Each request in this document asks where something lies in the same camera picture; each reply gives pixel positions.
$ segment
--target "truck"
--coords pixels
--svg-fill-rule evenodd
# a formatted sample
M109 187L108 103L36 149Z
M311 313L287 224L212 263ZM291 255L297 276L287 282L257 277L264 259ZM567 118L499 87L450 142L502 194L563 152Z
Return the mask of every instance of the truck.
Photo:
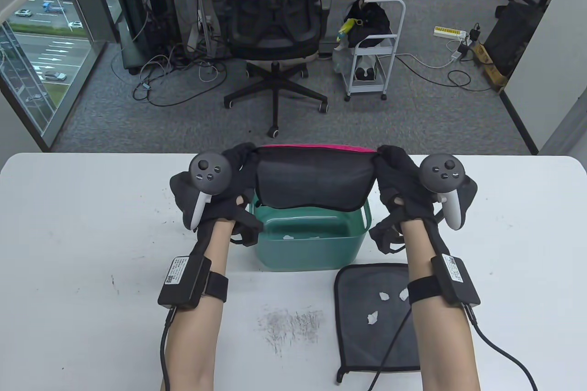
M63 14L65 9L61 6L53 6L50 1L46 1L43 3L43 10L45 12L53 13L53 14Z

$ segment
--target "white table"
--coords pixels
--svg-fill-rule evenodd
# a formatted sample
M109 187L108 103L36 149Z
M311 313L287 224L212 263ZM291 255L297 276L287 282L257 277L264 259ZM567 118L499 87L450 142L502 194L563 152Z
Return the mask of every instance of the white table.
M158 390L167 311L157 295L194 236L168 187L190 154L19 154L0 173L0 389ZM423 156L415 158L420 161ZM587 178L565 157L463 156L479 192L461 231L442 225L482 305L482 330L518 357L541 391L584 391ZM385 215L377 191L373 220ZM404 261L365 239L357 262ZM216 391L367 389L340 366L335 271L260 271L234 246ZM291 314L321 316L294 339ZM523 373L475 336L484 391L529 390ZM379 390L421 389L384 374Z

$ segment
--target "office chair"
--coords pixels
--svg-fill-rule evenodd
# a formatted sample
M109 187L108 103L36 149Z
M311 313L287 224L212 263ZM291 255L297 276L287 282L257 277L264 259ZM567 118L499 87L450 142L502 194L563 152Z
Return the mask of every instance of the office chair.
M331 0L212 0L220 32L235 58L272 61L271 71L247 62L247 76L262 80L224 96L225 108L235 100L271 90L273 125L267 135L279 133L279 91L287 90L320 101L319 111L328 111L326 96L294 83L294 75L308 76L306 63L281 70L279 60L305 58L317 53L324 36Z

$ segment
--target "pink trim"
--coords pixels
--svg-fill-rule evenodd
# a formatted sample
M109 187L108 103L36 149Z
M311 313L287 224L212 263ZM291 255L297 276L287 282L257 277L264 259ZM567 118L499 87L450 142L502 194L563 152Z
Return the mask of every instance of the pink trim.
M354 151L357 153L375 153L375 150L370 148L363 148L362 146L348 146L348 145L314 145L314 144L271 144L271 145L263 145L262 148L267 147L296 147L296 148L330 148L333 150L341 150L341 151Z

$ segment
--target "gray carpet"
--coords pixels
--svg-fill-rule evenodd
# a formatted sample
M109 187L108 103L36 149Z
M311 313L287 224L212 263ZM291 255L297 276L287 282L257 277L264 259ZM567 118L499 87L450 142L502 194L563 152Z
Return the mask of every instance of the gray carpet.
M399 52L411 52L433 66L446 63L450 52L445 39L432 36L435 25L469 30L475 22L482 27L481 41L496 20L493 10L506 0L407 0L407 14ZM333 14L335 27L340 16ZM222 96L253 79L244 74L244 62L228 62L228 79L218 89L170 108L156 108L130 98L132 86L111 73L110 62L119 48L111 46L98 62L75 108L53 146L56 152L152 152L176 153L222 150L239 142L339 143L376 147L383 143L402 146L411 154L528 154L512 120L493 91L468 92L427 83L396 60L388 100L377 95L355 95L344 102L343 82L332 70L331 61L308 65L310 77L299 83L330 99L329 112L319 114L309 99L280 102L279 137L266 137L271 125L269 95L222 106ZM442 70L431 70L403 57L421 75L449 83ZM460 63L472 82L467 87L485 89L487 82L472 62ZM126 81L117 59L115 69ZM459 74L455 80L463 81ZM197 68L172 74L163 87L156 87L153 100L170 103L182 100L214 83L202 83Z

